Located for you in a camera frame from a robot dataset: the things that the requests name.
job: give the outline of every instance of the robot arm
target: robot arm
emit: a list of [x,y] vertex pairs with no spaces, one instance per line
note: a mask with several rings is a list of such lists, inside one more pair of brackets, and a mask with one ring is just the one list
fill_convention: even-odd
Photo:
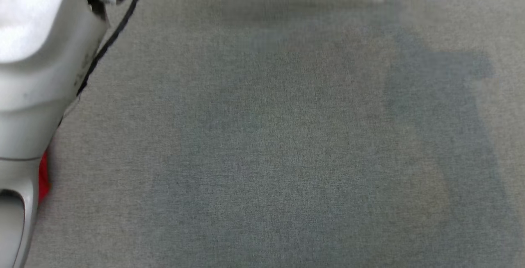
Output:
[[105,3],[119,1],[0,0],[0,268],[24,266],[39,160],[100,58]]

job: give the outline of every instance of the floor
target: floor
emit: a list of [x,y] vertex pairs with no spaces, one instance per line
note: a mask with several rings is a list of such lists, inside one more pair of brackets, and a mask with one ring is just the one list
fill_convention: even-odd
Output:
[[27,267],[523,266],[523,5],[141,0]]

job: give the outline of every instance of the black wire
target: black wire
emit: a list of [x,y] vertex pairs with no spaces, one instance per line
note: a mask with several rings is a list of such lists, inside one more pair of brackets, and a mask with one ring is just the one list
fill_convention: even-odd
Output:
[[131,1],[131,4],[130,4],[128,10],[126,11],[126,14],[124,14],[124,17],[120,21],[119,25],[116,27],[115,31],[109,37],[109,39],[107,39],[107,42],[104,44],[104,46],[102,48],[100,48],[100,51],[97,53],[97,55],[93,58],[93,61],[91,62],[91,65],[89,66],[88,72],[86,73],[86,77],[84,77],[84,81],[82,81],[82,85],[80,85],[80,88],[78,89],[77,96],[79,96],[80,93],[82,93],[82,91],[84,90],[84,88],[88,85],[89,76],[93,73],[93,71],[97,67],[97,64],[100,61],[100,59],[102,59],[102,57],[104,57],[104,55],[107,52],[107,50],[109,49],[109,47],[111,47],[111,45],[118,38],[119,34],[126,27],[126,24],[128,23],[128,20],[131,18],[131,15],[133,15],[133,11],[137,7],[137,2],[138,1],[139,0],[132,0]]

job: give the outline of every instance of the red cloth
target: red cloth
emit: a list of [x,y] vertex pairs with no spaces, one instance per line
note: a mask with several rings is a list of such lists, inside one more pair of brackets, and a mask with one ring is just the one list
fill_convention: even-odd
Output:
[[38,202],[42,202],[42,199],[47,195],[50,188],[51,184],[47,177],[47,152],[45,152],[38,169]]

